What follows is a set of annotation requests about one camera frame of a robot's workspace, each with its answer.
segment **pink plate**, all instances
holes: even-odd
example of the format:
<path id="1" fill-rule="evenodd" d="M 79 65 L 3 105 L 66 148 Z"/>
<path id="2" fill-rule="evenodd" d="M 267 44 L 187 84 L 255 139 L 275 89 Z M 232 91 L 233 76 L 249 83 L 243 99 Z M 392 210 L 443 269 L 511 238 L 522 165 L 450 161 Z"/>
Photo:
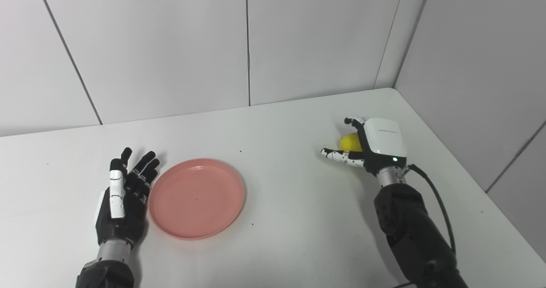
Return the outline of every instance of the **pink plate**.
<path id="1" fill-rule="evenodd" d="M 244 200 L 241 178 L 212 159 L 176 164 L 150 193 L 150 217 L 173 237 L 196 240 L 215 235 L 237 218 Z"/>

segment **white robotic hand casing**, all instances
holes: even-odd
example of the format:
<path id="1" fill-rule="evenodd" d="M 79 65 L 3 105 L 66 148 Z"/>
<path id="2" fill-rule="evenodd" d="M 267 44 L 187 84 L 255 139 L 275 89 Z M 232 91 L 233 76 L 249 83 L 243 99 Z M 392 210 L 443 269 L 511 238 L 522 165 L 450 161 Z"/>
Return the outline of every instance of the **white robotic hand casing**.
<path id="1" fill-rule="evenodd" d="M 373 117 L 363 125 L 371 152 L 395 157 L 406 157 L 407 148 L 402 140 L 398 123 Z"/>
<path id="2" fill-rule="evenodd" d="M 124 196 L 123 173 L 117 170 L 110 171 L 110 215 L 112 218 L 125 217 Z"/>

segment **white table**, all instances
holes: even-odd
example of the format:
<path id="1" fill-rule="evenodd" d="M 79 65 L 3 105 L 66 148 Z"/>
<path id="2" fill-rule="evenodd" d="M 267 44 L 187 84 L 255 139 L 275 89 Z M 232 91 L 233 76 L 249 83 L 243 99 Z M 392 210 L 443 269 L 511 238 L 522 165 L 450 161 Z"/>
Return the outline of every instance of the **white table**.
<path id="1" fill-rule="evenodd" d="M 242 175 L 246 203 L 201 241 L 153 224 L 131 253 L 141 288 L 389 288 L 405 282 L 378 228 L 375 178 L 319 155 L 353 129 L 347 115 L 396 120 L 409 161 L 437 185 L 470 288 L 542 288 L 546 265 L 396 91 L 299 101 L 0 138 L 0 278 L 10 288 L 73 287 L 98 245 L 93 215 L 111 158 L 155 150 L 160 171 L 216 158 Z M 445 233 L 439 207 L 415 173 Z"/>

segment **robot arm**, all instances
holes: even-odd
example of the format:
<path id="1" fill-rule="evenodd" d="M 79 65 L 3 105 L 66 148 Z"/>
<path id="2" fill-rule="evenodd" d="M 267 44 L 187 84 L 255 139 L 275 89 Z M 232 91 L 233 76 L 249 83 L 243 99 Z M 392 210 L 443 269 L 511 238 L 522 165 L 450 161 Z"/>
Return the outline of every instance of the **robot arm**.
<path id="1" fill-rule="evenodd" d="M 84 265 L 76 288 L 133 288 L 134 277 L 127 262 L 144 233 L 146 200 L 160 161 L 150 151 L 127 173 L 131 153 L 125 148 L 121 157 L 110 163 L 110 186 L 102 195 L 95 225 L 99 252 L 95 260 Z"/>
<path id="2" fill-rule="evenodd" d="M 377 218 L 404 276 L 418 288 L 468 288 L 457 269 L 454 247 L 449 247 L 429 217 L 421 194 L 406 183 L 404 175 L 410 169 L 430 180 L 414 164 L 406 166 L 406 146 L 398 124 L 355 117 L 345 123 L 357 129 L 362 152 L 323 148 L 320 153 L 363 167 L 377 177 L 381 185 L 374 199 Z"/>

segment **yellow ball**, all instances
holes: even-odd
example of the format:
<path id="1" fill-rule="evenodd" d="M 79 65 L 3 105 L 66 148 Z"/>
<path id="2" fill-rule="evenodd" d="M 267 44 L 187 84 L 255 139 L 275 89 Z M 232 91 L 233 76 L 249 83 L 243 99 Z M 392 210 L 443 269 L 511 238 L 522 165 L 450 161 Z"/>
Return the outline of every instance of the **yellow ball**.
<path id="1" fill-rule="evenodd" d="M 347 134 L 347 136 L 341 138 L 340 149 L 345 151 L 362 151 L 362 146 L 360 146 L 360 141 L 358 140 L 357 133 L 349 133 Z"/>

